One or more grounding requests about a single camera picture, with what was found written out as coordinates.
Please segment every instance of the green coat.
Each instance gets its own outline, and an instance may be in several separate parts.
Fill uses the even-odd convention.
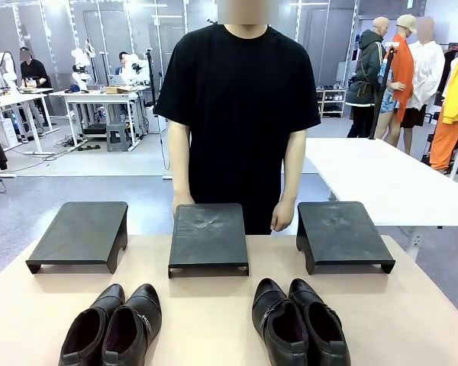
[[[351,104],[374,104],[374,92],[379,90],[378,75],[382,60],[385,57],[383,38],[371,31],[365,30],[360,39],[360,58],[356,76],[346,96],[346,102]]]

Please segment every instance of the gray stool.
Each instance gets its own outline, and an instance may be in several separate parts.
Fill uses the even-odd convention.
[[[107,151],[128,151],[132,145],[125,124],[107,125]]]

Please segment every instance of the orange pants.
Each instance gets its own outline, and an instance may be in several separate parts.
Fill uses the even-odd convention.
[[[437,122],[436,133],[434,134],[431,146],[431,157],[429,162],[434,170],[445,170],[450,165],[451,154],[458,142],[458,121],[452,124],[443,123],[443,110]]]

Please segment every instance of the sloped black platform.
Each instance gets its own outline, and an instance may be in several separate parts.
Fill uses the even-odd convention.
[[[297,249],[310,275],[316,265],[381,265],[387,274],[395,265],[360,202],[300,203]]]
[[[101,264],[115,273],[126,247],[127,203],[67,202],[25,263],[32,274],[41,265]]]
[[[248,276],[243,209],[239,204],[182,205],[176,210],[168,277],[177,270]]]

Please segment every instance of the black shoe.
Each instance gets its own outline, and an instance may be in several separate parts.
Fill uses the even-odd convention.
[[[97,297],[89,309],[80,313],[66,335],[59,365],[99,366],[108,321],[124,301],[124,289],[119,284],[113,284]]]
[[[310,362],[319,366],[350,366],[350,351],[336,312],[298,278],[290,284],[289,298],[298,305],[307,326]]]
[[[108,325],[102,346],[104,366],[144,366],[146,351],[161,329],[161,306],[150,284],[143,284]]]
[[[266,344],[272,366],[308,366],[304,321],[297,306],[269,278],[256,289],[253,324]]]

